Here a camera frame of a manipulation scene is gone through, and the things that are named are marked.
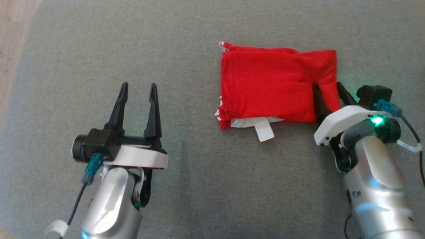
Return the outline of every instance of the glowing green light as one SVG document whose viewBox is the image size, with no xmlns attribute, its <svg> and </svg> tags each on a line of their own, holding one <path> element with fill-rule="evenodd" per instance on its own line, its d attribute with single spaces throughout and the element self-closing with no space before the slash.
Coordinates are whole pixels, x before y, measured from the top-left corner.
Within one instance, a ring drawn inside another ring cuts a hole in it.
<svg viewBox="0 0 425 239">
<path fill-rule="evenodd" d="M 384 122 L 384 119 L 377 116 L 377 117 L 373 117 L 371 118 L 371 121 L 375 124 L 375 125 L 380 125 L 382 122 Z"/>
</svg>

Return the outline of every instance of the folded red shirt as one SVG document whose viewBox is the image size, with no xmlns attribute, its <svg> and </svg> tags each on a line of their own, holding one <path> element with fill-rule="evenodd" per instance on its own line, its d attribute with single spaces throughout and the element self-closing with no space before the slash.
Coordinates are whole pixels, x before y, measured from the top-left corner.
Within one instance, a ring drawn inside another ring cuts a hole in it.
<svg viewBox="0 0 425 239">
<path fill-rule="evenodd" d="M 298 52 L 221 42 L 221 103 L 216 113 L 222 129 L 232 119 L 278 117 L 287 122 L 315 122 L 313 83 L 331 111 L 341 108 L 334 50 Z"/>
</svg>

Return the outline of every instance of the gray fabric surface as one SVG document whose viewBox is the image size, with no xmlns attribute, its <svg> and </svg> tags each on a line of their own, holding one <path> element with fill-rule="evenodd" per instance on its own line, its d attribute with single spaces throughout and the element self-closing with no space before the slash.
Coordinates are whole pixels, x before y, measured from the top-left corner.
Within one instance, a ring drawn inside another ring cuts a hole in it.
<svg viewBox="0 0 425 239">
<path fill-rule="evenodd" d="M 220 130 L 218 41 L 335 49 L 351 92 L 393 88 L 425 138 L 424 25 L 421 0 L 44 0 L 2 126 L 0 225 L 41 238 L 53 220 L 67 220 L 85 167 L 71 158 L 74 138 L 103 126 L 123 81 L 125 130 L 142 134 L 156 82 L 170 161 L 154 173 L 139 238 L 343 238 L 342 175 L 314 144 L 315 125 L 274 124 L 276 138 L 264 143 L 253 128 Z M 425 228 L 417 154 L 389 147 Z M 87 188 L 66 238 L 79 237 L 98 185 Z M 348 230 L 358 237 L 353 221 Z"/>
</svg>

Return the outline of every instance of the folded garment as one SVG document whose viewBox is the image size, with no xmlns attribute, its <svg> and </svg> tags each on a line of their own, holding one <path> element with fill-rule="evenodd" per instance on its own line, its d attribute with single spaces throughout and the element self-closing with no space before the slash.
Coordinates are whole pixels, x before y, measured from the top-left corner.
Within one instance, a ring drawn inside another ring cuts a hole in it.
<svg viewBox="0 0 425 239">
<path fill-rule="evenodd" d="M 320 86 L 328 109 L 341 108 L 336 51 L 220 45 L 221 102 L 215 116 L 222 129 L 252 126 L 243 119 L 254 117 L 315 122 L 313 83 Z"/>
</svg>

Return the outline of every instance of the teal connector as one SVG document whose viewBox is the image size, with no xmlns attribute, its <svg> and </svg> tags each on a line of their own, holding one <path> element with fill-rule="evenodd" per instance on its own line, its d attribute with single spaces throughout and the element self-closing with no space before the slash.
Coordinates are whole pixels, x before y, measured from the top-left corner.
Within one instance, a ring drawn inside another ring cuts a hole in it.
<svg viewBox="0 0 425 239">
<path fill-rule="evenodd" d="M 94 176 L 96 175 L 96 172 L 100 169 L 100 167 L 102 167 L 103 161 L 103 155 L 93 154 L 87 164 L 87 167 L 85 168 L 85 175 L 83 176 L 81 181 L 83 183 L 86 183 L 87 185 L 91 185 L 94 181 Z"/>
</svg>

